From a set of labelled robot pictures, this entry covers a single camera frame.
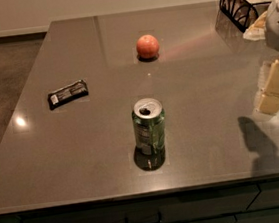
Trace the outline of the red apple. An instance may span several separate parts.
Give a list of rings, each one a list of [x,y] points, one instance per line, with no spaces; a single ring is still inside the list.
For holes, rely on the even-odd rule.
[[[154,36],[145,34],[138,39],[136,50],[139,57],[145,60],[157,57],[160,51],[159,42]]]

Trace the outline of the white napkin pile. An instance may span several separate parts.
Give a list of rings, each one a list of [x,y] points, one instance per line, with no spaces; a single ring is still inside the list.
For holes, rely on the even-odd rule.
[[[257,20],[243,33],[245,40],[259,41],[265,39],[265,22],[267,12],[262,13]]]

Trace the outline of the green soda can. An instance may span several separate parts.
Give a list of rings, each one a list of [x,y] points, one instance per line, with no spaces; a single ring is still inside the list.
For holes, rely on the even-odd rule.
[[[132,111],[136,147],[144,154],[157,154],[165,145],[165,110],[157,99],[140,99]]]

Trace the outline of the black snack bar wrapper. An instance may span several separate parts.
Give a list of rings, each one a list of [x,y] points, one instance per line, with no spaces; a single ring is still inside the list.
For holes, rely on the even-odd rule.
[[[87,83],[84,80],[78,80],[66,87],[50,92],[47,96],[49,108],[50,110],[56,109],[69,101],[85,97],[88,93]]]

